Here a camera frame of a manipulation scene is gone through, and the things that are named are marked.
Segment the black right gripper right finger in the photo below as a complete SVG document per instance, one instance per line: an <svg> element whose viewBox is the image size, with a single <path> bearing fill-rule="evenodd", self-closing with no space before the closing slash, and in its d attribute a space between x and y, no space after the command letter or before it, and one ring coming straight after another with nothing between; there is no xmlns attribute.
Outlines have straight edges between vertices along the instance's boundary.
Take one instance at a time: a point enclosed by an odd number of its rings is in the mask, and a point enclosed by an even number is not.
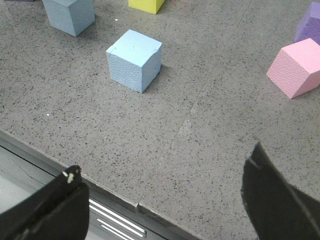
<svg viewBox="0 0 320 240"><path fill-rule="evenodd" d="M245 161L241 197L260 240L320 238L320 202L289 184L260 143Z"/></svg>

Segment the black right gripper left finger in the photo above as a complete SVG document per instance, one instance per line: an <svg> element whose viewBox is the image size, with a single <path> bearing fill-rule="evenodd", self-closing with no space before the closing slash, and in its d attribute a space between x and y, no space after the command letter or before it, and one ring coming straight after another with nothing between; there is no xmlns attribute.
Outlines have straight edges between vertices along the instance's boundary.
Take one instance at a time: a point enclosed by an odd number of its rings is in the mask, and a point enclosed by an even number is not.
<svg viewBox="0 0 320 240"><path fill-rule="evenodd" d="M89 186L72 165L0 215L2 240L84 240L90 222Z"/></svg>

